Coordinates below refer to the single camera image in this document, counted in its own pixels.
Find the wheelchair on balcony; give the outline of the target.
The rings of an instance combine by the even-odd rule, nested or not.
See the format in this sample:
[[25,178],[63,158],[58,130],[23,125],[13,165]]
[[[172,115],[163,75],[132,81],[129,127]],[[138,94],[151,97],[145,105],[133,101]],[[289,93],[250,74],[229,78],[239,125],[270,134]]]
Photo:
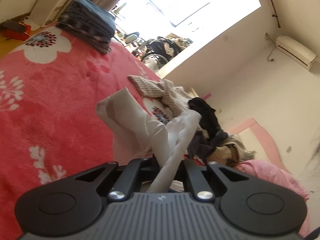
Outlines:
[[158,71],[192,43],[189,38],[159,36],[146,42],[145,51],[140,59],[148,68]]

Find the red and black floor item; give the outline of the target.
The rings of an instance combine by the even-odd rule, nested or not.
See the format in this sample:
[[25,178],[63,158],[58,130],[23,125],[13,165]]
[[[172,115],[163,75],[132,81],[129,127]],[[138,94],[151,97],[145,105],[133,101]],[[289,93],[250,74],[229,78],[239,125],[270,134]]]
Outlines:
[[6,38],[25,41],[30,37],[31,26],[13,20],[7,20],[1,23],[1,29],[4,30],[3,35]]

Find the pink headboard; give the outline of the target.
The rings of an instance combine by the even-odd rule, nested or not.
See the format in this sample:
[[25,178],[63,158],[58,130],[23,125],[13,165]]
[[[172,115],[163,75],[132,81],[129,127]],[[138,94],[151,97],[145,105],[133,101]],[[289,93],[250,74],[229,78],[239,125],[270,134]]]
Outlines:
[[255,159],[268,161],[276,167],[291,173],[283,164],[273,138],[255,119],[249,118],[228,132],[242,142],[245,151],[251,153]]

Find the red floral blanket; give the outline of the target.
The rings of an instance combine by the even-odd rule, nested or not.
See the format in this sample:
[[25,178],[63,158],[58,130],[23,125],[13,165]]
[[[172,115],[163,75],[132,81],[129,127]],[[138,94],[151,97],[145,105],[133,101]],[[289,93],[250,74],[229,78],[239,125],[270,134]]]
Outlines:
[[118,41],[101,54],[55,26],[1,58],[1,239],[21,234],[14,206],[22,194],[112,160],[99,101],[127,88],[153,119],[171,119],[158,100],[139,95],[129,75],[158,81]]

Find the beige striped garment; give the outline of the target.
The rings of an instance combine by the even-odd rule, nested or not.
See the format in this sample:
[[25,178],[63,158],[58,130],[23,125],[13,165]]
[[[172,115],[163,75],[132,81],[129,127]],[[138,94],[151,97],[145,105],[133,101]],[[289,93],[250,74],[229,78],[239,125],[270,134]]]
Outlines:
[[169,107],[174,117],[189,109],[188,102],[192,97],[185,92],[183,87],[174,86],[170,80],[156,82],[134,75],[129,75],[127,78],[141,96],[158,98],[163,105]]

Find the tan brown garment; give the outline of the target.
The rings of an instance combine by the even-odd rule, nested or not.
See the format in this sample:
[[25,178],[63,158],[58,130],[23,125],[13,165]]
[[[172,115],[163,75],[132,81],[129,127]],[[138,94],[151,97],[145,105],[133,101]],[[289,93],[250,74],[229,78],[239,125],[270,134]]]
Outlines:
[[237,135],[230,135],[221,146],[206,159],[206,162],[215,161],[219,164],[234,167],[235,165],[255,159],[255,151],[248,151]]

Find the white box by wall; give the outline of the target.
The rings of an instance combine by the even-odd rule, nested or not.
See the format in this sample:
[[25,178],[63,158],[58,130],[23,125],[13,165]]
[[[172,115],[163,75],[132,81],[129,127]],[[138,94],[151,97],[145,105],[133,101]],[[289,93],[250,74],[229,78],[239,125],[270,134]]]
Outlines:
[[67,0],[37,0],[30,16],[29,23],[33,27],[44,27],[47,22],[53,22]]

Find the black garment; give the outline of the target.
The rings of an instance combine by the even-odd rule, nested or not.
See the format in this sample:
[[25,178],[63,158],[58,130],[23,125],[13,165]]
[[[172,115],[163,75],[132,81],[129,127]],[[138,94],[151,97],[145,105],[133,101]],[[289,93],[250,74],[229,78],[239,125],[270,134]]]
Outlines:
[[191,110],[200,113],[200,127],[202,128],[202,131],[196,131],[187,147],[189,158],[197,156],[205,163],[216,148],[225,142],[228,134],[220,127],[215,115],[216,110],[203,99],[192,98],[188,101],[188,105]]

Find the white air conditioner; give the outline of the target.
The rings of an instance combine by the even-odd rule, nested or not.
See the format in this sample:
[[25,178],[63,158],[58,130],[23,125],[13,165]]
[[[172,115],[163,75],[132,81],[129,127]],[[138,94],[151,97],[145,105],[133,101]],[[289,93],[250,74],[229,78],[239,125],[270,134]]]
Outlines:
[[280,35],[277,37],[276,47],[279,51],[300,64],[308,72],[317,59],[317,55],[313,51],[287,35]]

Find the folded dark clothes stack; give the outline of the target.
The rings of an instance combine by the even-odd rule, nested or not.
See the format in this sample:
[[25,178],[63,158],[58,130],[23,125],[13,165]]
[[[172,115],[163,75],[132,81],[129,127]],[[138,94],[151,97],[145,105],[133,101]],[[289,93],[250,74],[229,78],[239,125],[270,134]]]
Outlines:
[[116,32],[115,17],[90,0],[74,0],[56,26],[84,40],[102,54],[110,51]]

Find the white garment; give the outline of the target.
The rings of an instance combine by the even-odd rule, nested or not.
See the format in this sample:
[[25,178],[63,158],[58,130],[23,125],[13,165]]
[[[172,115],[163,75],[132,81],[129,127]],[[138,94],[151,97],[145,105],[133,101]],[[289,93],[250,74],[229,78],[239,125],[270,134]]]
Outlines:
[[95,111],[113,132],[114,160],[126,165],[153,154],[161,170],[148,192],[167,192],[198,128],[200,114],[189,109],[165,125],[153,120],[127,88],[99,101]]

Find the pink pillow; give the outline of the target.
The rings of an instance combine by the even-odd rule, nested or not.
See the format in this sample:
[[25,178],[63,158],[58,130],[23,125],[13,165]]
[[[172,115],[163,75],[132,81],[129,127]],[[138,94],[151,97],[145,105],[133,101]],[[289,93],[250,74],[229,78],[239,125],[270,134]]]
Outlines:
[[264,160],[248,160],[234,166],[234,169],[250,176],[285,187],[300,195],[305,202],[309,200],[309,193],[303,185],[290,173]]

